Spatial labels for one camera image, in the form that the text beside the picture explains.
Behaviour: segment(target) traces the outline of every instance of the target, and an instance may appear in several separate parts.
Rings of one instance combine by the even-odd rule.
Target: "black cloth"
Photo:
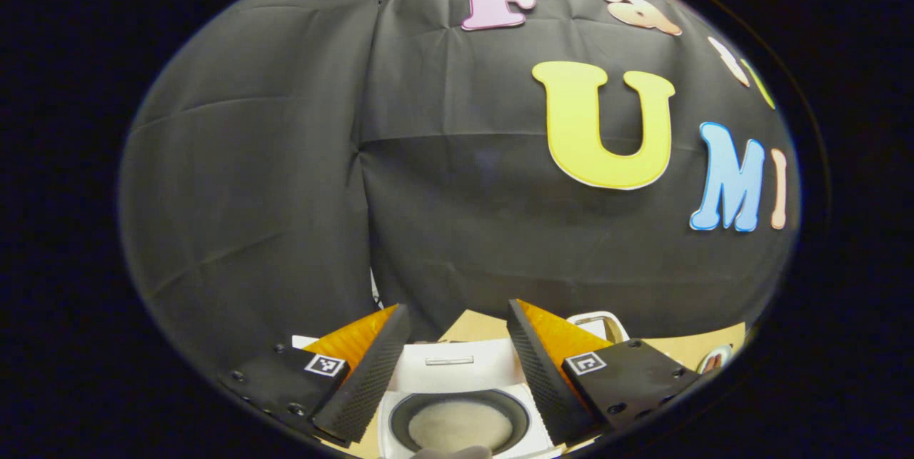
[[[292,333],[407,303],[414,339],[464,309],[521,298],[570,316],[617,315],[632,336],[751,323],[774,294],[800,215],[783,117],[708,43],[738,47],[688,8],[683,29],[621,23],[604,0],[536,0],[526,23],[466,32],[469,0],[241,0],[150,89],[121,166],[121,235],[134,283],[199,368],[232,368]],[[552,161],[543,61],[607,71],[601,139],[634,153],[641,106],[621,81],[676,88],[673,150],[652,185],[591,188]],[[705,189],[703,121],[766,152],[758,227],[693,231]],[[768,225],[787,157],[783,231]]]

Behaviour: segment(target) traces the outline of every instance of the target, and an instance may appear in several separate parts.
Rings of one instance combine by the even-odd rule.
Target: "blue letter m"
[[[726,127],[706,121],[698,129],[708,144],[708,181],[705,183],[701,208],[692,214],[689,226],[696,231],[710,231],[718,227],[718,207],[722,196],[724,228],[729,228],[735,218],[737,231],[753,231],[758,222],[761,166],[765,160],[765,150],[758,141],[749,140],[740,166],[737,149]]]

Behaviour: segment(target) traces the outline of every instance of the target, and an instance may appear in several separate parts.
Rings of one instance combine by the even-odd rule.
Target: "letter i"
[[[774,160],[774,170],[778,176],[778,192],[774,202],[774,212],[771,213],[771,227],[782,229],[787,221],[784,208],[787,201],[787,158],[780,150],[771,149],[771,159]]]

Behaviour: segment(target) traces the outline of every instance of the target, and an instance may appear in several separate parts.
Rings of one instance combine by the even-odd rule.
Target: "screw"
[[[291,403],[286,406],[289,413],[293,413],[296,416],[304,416],[304,407],[301,407],[300,404]]]

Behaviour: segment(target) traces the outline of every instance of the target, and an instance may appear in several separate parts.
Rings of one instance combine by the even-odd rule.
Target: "yellow letter u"
[[[600,140],[597,88],[607,76],[598,66],[549,61],[534,66],[533,76],[546,88],[546,135],[552,159],[569,176],[589,186],[643,188],[663,175],[670,162],[669,98],[673,85],[646,72],[626,72],[623,80],[641,98],[641,149],[618,156]]]

